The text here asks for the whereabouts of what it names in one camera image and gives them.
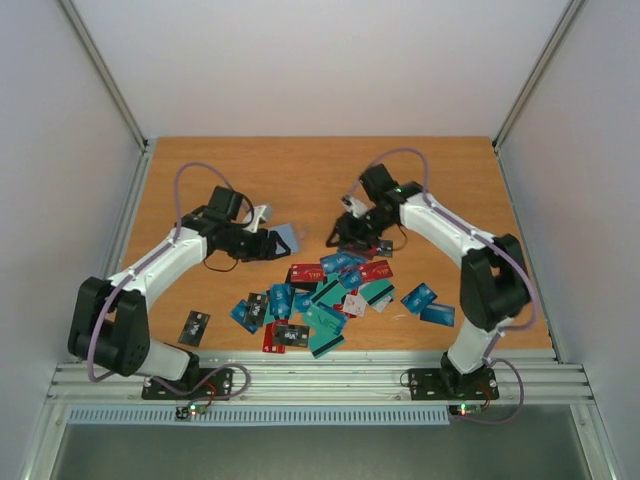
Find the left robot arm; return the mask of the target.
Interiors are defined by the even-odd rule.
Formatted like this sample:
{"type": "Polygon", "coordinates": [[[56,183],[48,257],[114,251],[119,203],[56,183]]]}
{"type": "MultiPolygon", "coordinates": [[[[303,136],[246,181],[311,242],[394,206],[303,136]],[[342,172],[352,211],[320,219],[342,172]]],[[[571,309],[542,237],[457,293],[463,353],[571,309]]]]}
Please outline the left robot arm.
{"type": "Polygon", "coordinates": [[[252,205],[244,194],[214,189],[207,204],[180,215],[165,239],[128,268],[106,279],[90,277],[79,287],[67,341],[69,353],[94,367],[123,377],[165,379],[179,398],[195,395],[200,371],[189,352],[154,340],[149,313],[159,297],[191,268],[215,252],[241,261],[282,258],[290,248],[274,230],[264,228],[273,214],[269,204],[252,205]],[[248,206],[243,220],[237,218],[248,206]]]}

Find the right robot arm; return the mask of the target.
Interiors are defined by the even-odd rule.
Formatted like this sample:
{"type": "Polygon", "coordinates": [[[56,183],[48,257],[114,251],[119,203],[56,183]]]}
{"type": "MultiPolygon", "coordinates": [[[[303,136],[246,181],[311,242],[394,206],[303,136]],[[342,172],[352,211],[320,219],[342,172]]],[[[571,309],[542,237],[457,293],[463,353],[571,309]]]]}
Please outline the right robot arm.
{"type": "Polygon", "coordinates": [[[514,318],[534,300],[519,240],[476,228],[419,183],[398,183],[382,164],[365,170],[359,182],[372,204],[344,196],[345,211],[326,244],[368,250],[386,229],[398,225],[421,235],[459,267],[464,322],[441,357],[439,383],[446,398],[460,398],[488,370],[499,336],[511,330],[514,318]]]}

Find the teal card magnetic stripe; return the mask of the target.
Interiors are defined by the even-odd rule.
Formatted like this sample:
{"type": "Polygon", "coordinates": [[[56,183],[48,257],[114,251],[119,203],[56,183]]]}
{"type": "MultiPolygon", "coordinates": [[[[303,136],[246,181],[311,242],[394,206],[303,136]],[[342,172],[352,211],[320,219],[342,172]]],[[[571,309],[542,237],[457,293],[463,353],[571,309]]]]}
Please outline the teal card magnetic stripe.
{"type": "Polygon", "coordinates": [[[331,350],[342,345],[345,338],[342,334],[315,333],[309,339],[309,349],[314,358],[320,358],[331,350]]]}

